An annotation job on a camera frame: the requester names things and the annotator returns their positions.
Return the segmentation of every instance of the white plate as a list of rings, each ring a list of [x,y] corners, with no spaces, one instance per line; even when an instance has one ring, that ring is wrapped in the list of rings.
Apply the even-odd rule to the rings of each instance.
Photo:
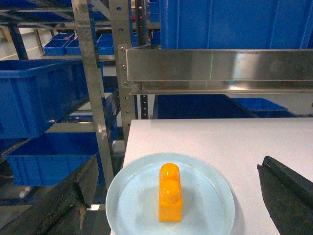
[[[180,169],[181,222],[158,221],[159,170],[168,162]],[[189,156],[160,153],[140,158],[116,175],[106,213],[115,235],[228,235],[235,205],[227,182],[214,168]]]

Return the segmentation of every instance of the metal shelving rack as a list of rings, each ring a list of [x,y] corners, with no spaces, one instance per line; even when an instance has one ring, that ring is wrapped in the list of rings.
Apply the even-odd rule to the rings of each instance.
[[[0,6],[0,26],[7,26],[10,30],[14,45],[19,59],[28,59],[25,46],[22,41],[22,37],[19,31],[20,27],[31,27],[31,28],[46,28],[46,29],[76,29],[79,36],[81,56],[45,56],[42,54],[42,58],[45,59],[76,59],[81,58],[83,60],[85,75],[87,79],[87,86],[89,91],[89,101],[91,105],[91,112],[93,116],[93,122],[85,123],[56,123],[53,125],[48,132],[95,132],[97,135],[97,142],[100,151],[100,157],[102,161],[105,183],[108,188],[111,181],[113,180],[113,167],[112,167],[112,144],[110,138],[108,138],[105,110],[103,107],[103,99],[105,98],[104,86],[102,82],[102,74],[99,61],[113,61],[116,60],[114,55],[99,56],[97,51],[97,43],[95,37],[95,29],[107,29],[111,28],[114,24],[110,21],[94,21],[93,10],[100,11],[107,19],[110,19],[110,11],[100,0],[72,0],[72,8],[63,7],[60,4],[51,6],[50,1],[47,0],[29,0],[30,2],[41,6],[38,8],[4,8]],[[31,12],[54,12],[56,15],[64,18],[63,21],[45,21],[42,19],[35,19],[30,16]],[[129,33],[128,41],[130,43],[130,29],[123,31],[123,34]],[[39,48],[41,50],[41,41],[38,31],[35,30],[35,36]],[[111,94],[112,99],[115,101],[114,106],[117,112],[120,110],[119,95],[127,93],[123,89],[119,92]],[[131,97],[128,102],[133,101],[134,97]],[[124,110],[126,108],[126,102],[122,103]],[[129,125],[123,119],[124,130],[129,130]],[[19,146],[21,142],[12,146],[15,148]],[[16,211],[24,210],[30,205],[1,205],[0,211]],[[98,210],[104,210],[104,206],[98,205]]]
[[[136,0],[136,25],[131,21],[127,0],[109,0],[110,10],[100,0],[72,0],[72,8],[59,5],[47,7],[44,5],[46,0],[32,2],[41,2],[43,7],[1,9],[0,25],[10,28],[20,59],[27,59],[27,54],[25,48],[21,47],[19,27],[77,30],[82,56],[53,58],[83,60],[94,123],[68,126],[71,131],[96,132],[107,187],[113,179],[112,146],[108,140],[102,106],[104,92],[99,60],[116,61],[119,86],[119,95],[116,97],[120,101],[125,145],[131,120],[138,118],[137,94],[142,95],[141,109],[144,116],[147,115],[147,94],[313,92],[313,68],[310,66],[313,63],[313,52],[310,50],[154,49],[150,45],[145,46],[148,42],[146,29],[158,28],[159,24],[149,23],[145,19],[148,7],[146,1]],[[100,11],[110,21],[94,22],[93,10]],[[55,12],[65,19],[39,21],[26,17],[29,12],[39,11]],[[108,27],[112,28],[115,56],[99,57],[94,31],[96,28]],[[137,28],[139,47],[136,48],[132,45],[133,28]]]

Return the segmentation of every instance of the table surface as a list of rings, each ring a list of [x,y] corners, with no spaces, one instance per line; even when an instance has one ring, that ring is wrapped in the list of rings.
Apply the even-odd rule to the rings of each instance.
[[[278,235],[262,199],[257,164],[269,155],[313,181],[312,146],[313,118],[133,120],[124,166],[160,152],[205,161],[233,192],[232,234]]]

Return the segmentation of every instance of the orange plastic block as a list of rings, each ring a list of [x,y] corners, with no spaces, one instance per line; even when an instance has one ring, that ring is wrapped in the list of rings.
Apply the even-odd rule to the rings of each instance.
[[[160,222],[181,222],[182,193],[179,167],[167,163],[160,170],[158,219]]]

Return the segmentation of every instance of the blue plastic bin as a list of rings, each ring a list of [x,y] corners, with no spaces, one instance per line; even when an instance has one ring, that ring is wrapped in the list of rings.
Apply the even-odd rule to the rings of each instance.
[[[151,39],[151,44],[152,45],[160,45],[161,44],[161,39],[160,38],[152,38]]]
[[[257,118],[224,94],[156,95],[153,119]]]
[[[152,32],[152,38],[161,38],[161,32]]]
[[[68,55],[81,55],[79,40],[72,40],[65,49]]]
[[[112,41],[113,42],[113,36],[111,33],[103,33],[100,35],[98,40]]]
[[[253,113],[258,116],[259,118],[297,118],[296,114],[293,114],[289,111],[269,111],[269,112],[264,112],[264,111],[253,111]]]
[[[158,2],[151,2],[150,3],[150,14],[159,14],[160,13],[160,7]]]
[[[72,40],[74,38],[73,33],[58,33],[51,40]]]
[[[95,133],[45,133],[6,155],[16,186],[53,186],[96,155],[98,183],[103,169]]]
[[[233,98],[250,111],[287,111],[284,106],[263,98]]]
[[[306,49],[313,0],[160,0],[161,47]]]
[[[99,55],[113,55],[113,41],[111,40],[98,40]]]
[[[0,68],[0,139],[38,137],[88,97],[81,60],[6,60]]]
[[[296,114],[288,111],[287,108],[263,98],[234,98],[248,110],[252,111],[259,118],[297,118]]]
[[[153,23],[160,22],[160,14],[159,13],[150,13],[150,22],[153,22]]]
[[[65,47],[69,42],[68,40],[51,40],[43,46],[45,55],[66,55]]]

